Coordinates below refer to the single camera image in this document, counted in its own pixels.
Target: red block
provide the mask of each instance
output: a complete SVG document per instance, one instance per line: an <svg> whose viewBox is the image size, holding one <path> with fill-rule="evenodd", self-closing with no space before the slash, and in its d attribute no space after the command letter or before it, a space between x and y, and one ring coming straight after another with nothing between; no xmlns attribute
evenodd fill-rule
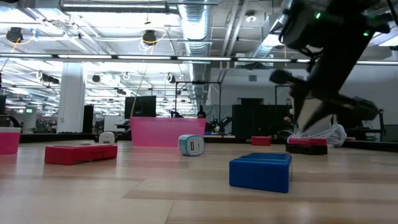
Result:
<svg viewBox="0 0 398 224"><path fill-rule="evenodd" d="M118 156L118 146L47 146L44 162L71 166L76 162L95 161L100 159L115 159Z"/></svg>
<svg viewBox="0 0 398 224"><path fill-rule="evenodd" d="M252 146L270 146L271 137L269 136L252 136L251 137Z"/></svg>
<svg viewBox="0 0 398 224"><path fill-rule="evenodd" d="M326 139L289 139L289 144L301 146L326 146Z"/></svg>

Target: small white cube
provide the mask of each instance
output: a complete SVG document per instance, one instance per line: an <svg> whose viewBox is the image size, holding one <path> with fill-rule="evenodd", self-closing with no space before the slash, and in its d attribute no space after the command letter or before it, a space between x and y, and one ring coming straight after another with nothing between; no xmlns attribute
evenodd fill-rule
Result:
<svg viewBox="0 0 398 224"><path fill-rule="evenodd" d="M186 156L200 156L205 152L205 140L196 134L184 134L178 139L178 148Z"/></svg>
<svg viewBox="0 0 398 224"><path fill-rule="evenodd" d="M105 132L99 135L100 144L114 144L114 142L114 134L111 132Z"/></svg>

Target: blue box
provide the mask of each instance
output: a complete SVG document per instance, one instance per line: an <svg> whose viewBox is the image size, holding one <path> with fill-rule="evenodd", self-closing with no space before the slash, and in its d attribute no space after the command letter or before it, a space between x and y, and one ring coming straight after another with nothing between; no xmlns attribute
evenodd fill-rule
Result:
<svg viewBox="0 0 398 224"><path fill-rule="evenodd" d="M233 187L287 193L292 176L292 156L282 153L252 153L229 162Z"/></svg>

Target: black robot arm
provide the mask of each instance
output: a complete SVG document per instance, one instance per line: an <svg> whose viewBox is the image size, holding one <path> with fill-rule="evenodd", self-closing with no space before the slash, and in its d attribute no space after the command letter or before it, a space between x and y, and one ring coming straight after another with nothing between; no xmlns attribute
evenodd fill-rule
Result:
<svg viewBox="0 0 398 224"><path fill-rule="evenodd" d="M390 31L387 22L362 14L377 2L331 0L328 6L321 7L311 1L293 0L290 8L284 9L288 19L279 39L286 46L310 57L309 75L304 81L288 71L276 70L270 81L292 85L296 118L299 118L308 94L322 100L305 126L301 127L304 131L329 114L341 111L349 111L362 119L377 116L378 109L373 102L339 94L374 33ZM313 53L307 46L321 50Z"/></svg>

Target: pink bin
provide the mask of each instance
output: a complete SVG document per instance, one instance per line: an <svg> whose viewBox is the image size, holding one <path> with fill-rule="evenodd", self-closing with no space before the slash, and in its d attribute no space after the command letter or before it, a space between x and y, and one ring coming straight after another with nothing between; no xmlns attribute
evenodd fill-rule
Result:
<svg viewBox="0 0 398 224"><path fill-rule="evenodd" d="M20 128L0 128L0 155L18 152L20 133Z"/></svg>
<svg viewBox="0 0 398 224"><path fill-rule="evenodd" d="M134 146L177 147L183 134L205 134L205 119L147 118L130 119L131 139Z"/></svg>

